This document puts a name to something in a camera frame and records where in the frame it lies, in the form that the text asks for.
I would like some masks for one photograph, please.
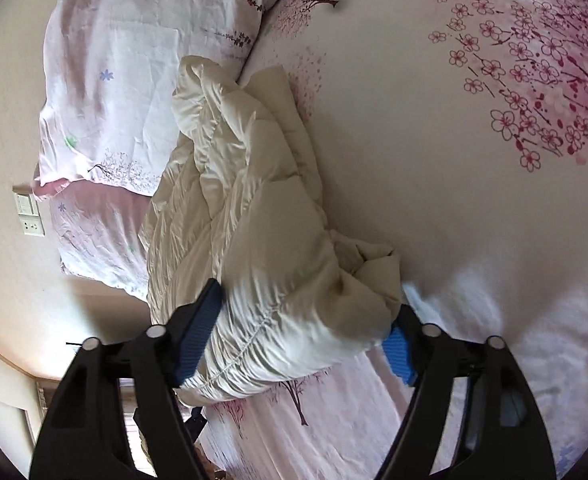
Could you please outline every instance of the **pink pillowcase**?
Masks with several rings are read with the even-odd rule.
[[[146,252],[138,229],[149,197],[87,180],[50,200],[62,271],[103,282],[146,301]]]

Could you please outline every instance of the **light switch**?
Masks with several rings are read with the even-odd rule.
[[[38,206],[33,196],[15,192],[14,198],[19,215],[38,216]]]

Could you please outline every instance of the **tree print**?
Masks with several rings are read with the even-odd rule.
[[[311,11],[318,5],[336,7],[338,0],[280,0],[270,29],[281,36],[296,36],[309,24]]]
[[[292,402],[296,407],[296,411],[298,411],[298,415],[300,416],[300,425],[301,426],[309,426],[307,421],[305,420],[305,414],[303,413],[303,408],[300,403],[300,394],[303,393],[303,388],[305,387],[305,380],[304,379],[294,379],[292,381],[286,381],[285,383],[279,384],[282,388],[285,388],[289,393],[290,397],[292,398]]]
[[[243,421],[243,417],[245,416],[245,400],[244,399],[235,399],[229,400],[228,402],[218,402],[214,404],[212,407],[213,409],[218,412],[222,418],[224,418],[224,413],[227,413],[232,417],[236,428],[238,429],[238,434],[241,438],[245,438],[243,436],[243,430],[241,428],[241,422]]]
[[[305,414],[303,413],[301,395],[303,393],[303,390],[305,389],[305,385],[308,384],[312,379],[315,380],[314,384],[322,384],[323,378],[329,375],[329,373],[330,370],[326,368],[325,370],[321,370],[313,375],[304,377],[302,379],[293,379],[290,381],[278,383],[268,392],[269,401],[273,403],[278,403],[279,391],[285,390],[289,394],[289,397],[291,398],[292,402],[294,403],[294,407],[296,408],[298,416],[300,417],[301,426],[309,426],[305,418]]]
[[[428,1],[447,30],[429,41],[443,44],[463,90],[490,104],[488,126],[520,166],[533,173],[551,155],[586,164],[588,0]]]
[[[137,160],[129,160],[124,152],[112,153],[107,150],[103,160],[90,169],[94,170],[100,171],[98,182],[117,187],[134,187],[140,194],[152,195],[161,179],[160,175],[147,173]]]

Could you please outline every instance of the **pink floral bed sheet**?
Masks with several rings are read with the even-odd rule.
[[[241,83],[288,71],[330,222],[395,246],[423,320],[506,337],[566,472],[588,445],[588,0],[280,0],[263,22]]]
[[[264,394],[207,407],[199,442],[236,480],[371,480],[410,395],[375,349]]]

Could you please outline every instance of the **bed sheet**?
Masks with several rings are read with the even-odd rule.
[[[206,407],[199,441],[235,480],[371,480],[410,395],[374,349],[263,394]]]
[[[423,321],[507,339],[565,473],[588,446],[588,0],[280,0],[264,22],[240,83],[289,72],[331,226],[398,250]]]
[[[276,0],[58,0],[44,45],[40,184],[86,179],[152,195],[178,128],[179,60],[236,78]]]

